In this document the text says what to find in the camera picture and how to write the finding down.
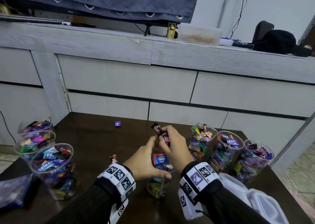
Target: tile floor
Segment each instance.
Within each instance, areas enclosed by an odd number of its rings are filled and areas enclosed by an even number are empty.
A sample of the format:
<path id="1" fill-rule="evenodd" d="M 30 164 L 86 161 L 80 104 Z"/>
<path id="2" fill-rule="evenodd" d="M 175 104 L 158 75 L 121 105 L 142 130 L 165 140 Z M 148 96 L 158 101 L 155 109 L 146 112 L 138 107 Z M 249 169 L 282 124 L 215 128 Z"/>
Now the tile floor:
<path id="1" fill-rule="evenodd" d="M 18 159 L 18 155 L 0 154 L 0 173 L 9 167 L 14 161 Z"/>
<path id="2" fill-rule="evenodd" d="M 315 208 L 315 143 L 278 178 L 285 187 L 297 190 L 298 196 Z"/>

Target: drawer front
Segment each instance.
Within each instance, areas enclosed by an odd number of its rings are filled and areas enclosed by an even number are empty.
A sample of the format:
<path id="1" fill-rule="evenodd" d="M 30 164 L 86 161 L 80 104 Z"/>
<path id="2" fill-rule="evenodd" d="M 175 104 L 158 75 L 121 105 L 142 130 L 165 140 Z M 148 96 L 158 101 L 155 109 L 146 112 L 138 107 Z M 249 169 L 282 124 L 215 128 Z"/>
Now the drawer front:
<path id="1" fill-rule="evenodd" d="M 197 72 L 58 55 L 68 89 L 189 103 Z"/>
<path id="2" fill-rule="evenodd" d="M 69 92 L 72 111 L 131 119 L 148 118 L 149 103 Z"/>
<path id="3" fill-rule="evenodd" d="M 21 138 L 17 133 L 20 122 L 51 115 L 45 92 L 42 88 L 0 84 L 0 97 L 0 110 L 15 140 Z M 9 135 L 1 115 L 0 144 L 14 145 L 14 141 Z"/>
<path id="4" fill-rule="evenodd" d="M 229 112 L 222 129 L 243 131 L 248 139 L 264 143 L 277 155 L 304 122 L 296 119 Z"/>
<path id="5" fill-rule="evenodd" d="M 315 86 L 199 72 L 191 103 L 310 117 Z"/>
<path id="6" fill-rule="evenodd" d="M 203 122 L 210 127 L 221 128 L 226 115 L 227 111 L 151 102 L 149 120 L 190 126 Z"/>
<path id="7" fill-rule="evenodd" d="M 41 86 L 29 50 L 0 47 L 0 81 Z"/>

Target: person's right hand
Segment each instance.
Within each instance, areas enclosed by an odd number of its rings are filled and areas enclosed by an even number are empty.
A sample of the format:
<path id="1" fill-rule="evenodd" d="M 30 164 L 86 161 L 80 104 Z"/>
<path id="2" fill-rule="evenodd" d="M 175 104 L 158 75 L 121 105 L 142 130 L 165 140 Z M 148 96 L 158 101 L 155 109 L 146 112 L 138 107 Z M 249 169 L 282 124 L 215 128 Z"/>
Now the person's right hand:
<path id="1" fill-rule="evenodd" d="M 191 156 L 187 148 L 185 138 L 181 136 L 174 127 L 166 126 L 162 129 L 168 133 L 170 147 L 165 143 L 163 136 L 160 136 L 159 145 L 167 155 L 167 158 L 175 170 L 181 173 L 187 164 L 194 161 L 194 158 Z"/>

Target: black cap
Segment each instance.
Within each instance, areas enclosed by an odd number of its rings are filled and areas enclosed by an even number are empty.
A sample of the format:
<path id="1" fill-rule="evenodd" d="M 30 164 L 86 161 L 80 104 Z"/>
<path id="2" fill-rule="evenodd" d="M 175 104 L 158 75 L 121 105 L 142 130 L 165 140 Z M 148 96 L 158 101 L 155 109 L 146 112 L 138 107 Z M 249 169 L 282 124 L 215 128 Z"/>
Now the black cap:
<path id="1" fill-rule="evenodd" d="M 293 54 L 299 57 L 308 57 L 312 51 L 310 49 L 296 45 L 294 35 L 284 30 L 270 30 L 256 43 L 253 50 L 272 52 L 279 54 Z"/>

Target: table top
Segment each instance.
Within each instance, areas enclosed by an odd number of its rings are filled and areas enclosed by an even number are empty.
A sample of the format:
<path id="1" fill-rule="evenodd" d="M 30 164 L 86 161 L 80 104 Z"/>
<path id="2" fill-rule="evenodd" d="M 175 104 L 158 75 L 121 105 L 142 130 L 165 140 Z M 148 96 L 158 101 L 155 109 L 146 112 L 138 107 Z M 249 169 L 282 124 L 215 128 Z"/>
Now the table top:
<path id="1" fill-rule="evenodd" d="M 121 121 L 121 127 L 115 127 Z M 65 201 L 57 202 L 48 193 L 44 184 L 33 185 L 23 208 L 10 208 L 0 212 L 1 223 L 43 223 L 86 191 L 104 168 L 110 163 L 109 156 L 116 154 L 122 164 L 136 150 L 145 145 L 156 133 L 151 129 L 153 121 L 117 118 L 102 115 L 70 113 L 55 126 L 56 142 L 69 143 L 74 147 L 77 165 L 78 192 Z M 191 135 L 191 126 L 171 124 L 186 139 Z M 232 131 L 243 140 L 241 131 Z M 26 163 L 19 158 L 0 174 L 0 180 L 7 180 L 30 173 Z M 207 217 L 186 221 L 181 209 L 177 191 L 180 174 L 172 173 L 172 180 L 163 199 L 151 198 L 145 181 L 138 181 L 137 188 L 129 198 L 129 204 L 118 221 L 123 223 L 212 223 Z M 269 166 L 249 185 L 265 192 L 278 201 L 290 224 L 312 224 L 301 207 L 287 191 Z"/>

